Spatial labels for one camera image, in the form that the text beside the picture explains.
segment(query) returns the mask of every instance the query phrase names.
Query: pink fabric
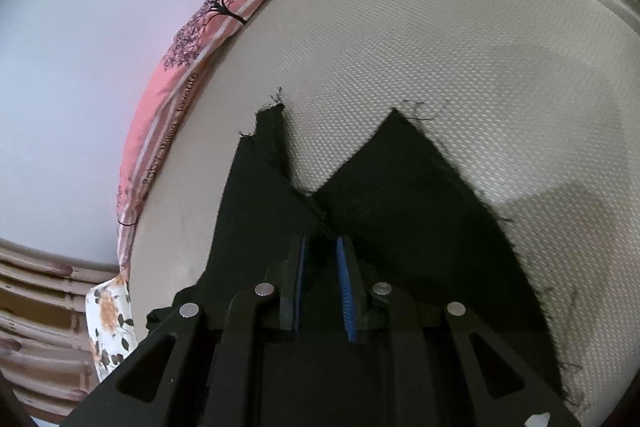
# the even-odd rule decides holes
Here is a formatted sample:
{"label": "pink fabric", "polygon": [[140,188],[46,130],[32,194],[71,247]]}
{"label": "pink fabric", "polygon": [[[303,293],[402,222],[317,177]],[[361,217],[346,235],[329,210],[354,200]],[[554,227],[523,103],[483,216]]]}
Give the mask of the pink fabric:
{"label": "pink fabric", "polygon": [[156,173],[200,81],[200,68],[263,0],[206,0],[174,37],[154,71],[127,134],[118,187],[118,263],[129,279],[136,223]]}

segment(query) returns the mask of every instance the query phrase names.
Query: black fabric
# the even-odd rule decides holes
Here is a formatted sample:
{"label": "black fabric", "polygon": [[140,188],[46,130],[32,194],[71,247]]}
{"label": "black fabric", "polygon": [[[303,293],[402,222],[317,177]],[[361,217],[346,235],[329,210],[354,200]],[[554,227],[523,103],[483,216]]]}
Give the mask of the black fabric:
{"label": "black fabric", "polygon": [[[258,113],[255,136],[241,138],[206,270],[170,309],[152,312],[148,327],[188,300],[229,302],[285,261],[291,235],[304,233],[313,240],[305,257],[301,330],[334,335],[342,318],[332,240],[350,235],[356,256],[380,279],[417,301],[464,302],[561,394],[545,318],[509,242],[433,143],[393,110],[370,141],[305,198],[287,179],[282,110],[278,104]],[[326,385],[330,380],[317,381],[316,389]]]}

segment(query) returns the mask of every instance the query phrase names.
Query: orange flower print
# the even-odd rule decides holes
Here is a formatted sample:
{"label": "orange flower print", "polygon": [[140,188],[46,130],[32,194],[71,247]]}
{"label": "orange flower print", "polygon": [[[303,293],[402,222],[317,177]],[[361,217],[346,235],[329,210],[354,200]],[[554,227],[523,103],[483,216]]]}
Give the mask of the orange flower print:
{"label": "orange flower print", "polygon": [[100,292],[100,323],[104,330],[113,332],[118,327],[118,309],[109,290]]}

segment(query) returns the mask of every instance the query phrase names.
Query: tree print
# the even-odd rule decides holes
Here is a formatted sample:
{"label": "tree print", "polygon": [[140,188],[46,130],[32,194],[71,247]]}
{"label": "tree print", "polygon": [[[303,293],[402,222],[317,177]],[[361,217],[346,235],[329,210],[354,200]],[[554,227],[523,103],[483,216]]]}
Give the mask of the tree print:
{"label": "tree print", "polygon": [[202,50],[200,36],[214,17],[224,15],[246,24],[246,20],[229,9],[235,1],[237,0],[204,1],[193,17],[176,33],[174,43],[162,60],[164,70],[191,64],[198,57]]}

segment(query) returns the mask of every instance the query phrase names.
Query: silver rivet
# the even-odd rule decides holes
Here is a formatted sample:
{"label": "silver rivet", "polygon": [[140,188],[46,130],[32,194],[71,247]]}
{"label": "silver rivet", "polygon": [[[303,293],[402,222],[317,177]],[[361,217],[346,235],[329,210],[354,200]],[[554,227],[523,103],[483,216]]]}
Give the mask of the silver rivet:
{"label": "silver rivet", "polygon": [[465,305],[459,302],[450,302],[447,304],[447,311],[456,317],[462,317],[466,313]]}
{"label": "silver rivet", "polygon": [[255,287],[255,294],[259,295],[260,297],[266,297],[268,295],[271,295],[274,289],[275,288],[273,287],[273,284],[270,284],[268,282],[261,282]]}
{"label": "silver rivet", "polygon": [[376,295],[389,295],[391,293],[391,285],[386,282],[376,282],[373,285],[373,293]]}
{"label": "silver rivet", "polygon": [[185,319],[194,317],[198,314],[199,311],[200,308],[198,308],[198,305],[193,302],[187,302],[187,304],[183,304],[182,306],[180,306],[180,315],[182,315]]}

